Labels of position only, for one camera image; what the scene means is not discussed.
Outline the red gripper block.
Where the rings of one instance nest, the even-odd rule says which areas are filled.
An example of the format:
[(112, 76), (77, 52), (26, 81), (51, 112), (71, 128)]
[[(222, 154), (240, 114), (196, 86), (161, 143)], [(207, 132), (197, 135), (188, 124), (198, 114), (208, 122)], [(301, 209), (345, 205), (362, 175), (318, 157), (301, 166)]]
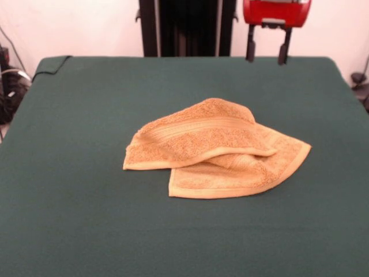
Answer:
[(287, 63), (292, 28), (301, 28), (307, 20), (312, 1), (243, 1), (243, 16), (249, 24), (246, 60), (255, 57), (254, 30), (256, 25), (277, 24), (285, 29), (284, 43), (280, 47), (278, 64)]

